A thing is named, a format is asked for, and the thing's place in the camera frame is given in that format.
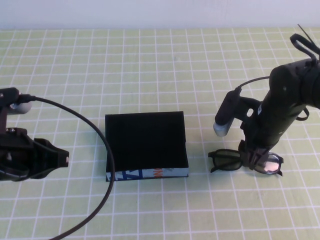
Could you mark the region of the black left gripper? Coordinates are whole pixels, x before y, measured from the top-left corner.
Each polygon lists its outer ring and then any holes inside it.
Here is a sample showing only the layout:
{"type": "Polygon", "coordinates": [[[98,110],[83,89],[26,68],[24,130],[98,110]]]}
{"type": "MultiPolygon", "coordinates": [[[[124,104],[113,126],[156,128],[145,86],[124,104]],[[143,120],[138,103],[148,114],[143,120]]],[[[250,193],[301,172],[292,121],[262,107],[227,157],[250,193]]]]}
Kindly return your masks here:
{"type": "Polygon", "coordinates": [[[30,176],[44,179],[52,171],[69,166],[69,152],[54,146],[49,140],[28,136],[24,128],[8,128],[0,134],[0,180],[18,182],[30,176]],[[37,164],[31,171],[34,153],[43,159],[51,159],[37,164]]]}

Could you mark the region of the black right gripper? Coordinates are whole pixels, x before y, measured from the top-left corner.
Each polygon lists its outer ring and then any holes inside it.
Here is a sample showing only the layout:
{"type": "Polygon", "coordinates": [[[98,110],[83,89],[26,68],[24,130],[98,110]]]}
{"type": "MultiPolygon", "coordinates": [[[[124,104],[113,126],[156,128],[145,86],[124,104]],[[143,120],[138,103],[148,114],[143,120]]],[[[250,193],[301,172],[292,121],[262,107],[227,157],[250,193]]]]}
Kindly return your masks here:
{"type": "Polygon", "coordinates": [[[270,149],[302,111],[301,102],[267,94],[244,128],[245,140],[238,145],[242,165],[250,170],[266,171],[270,149]]]}

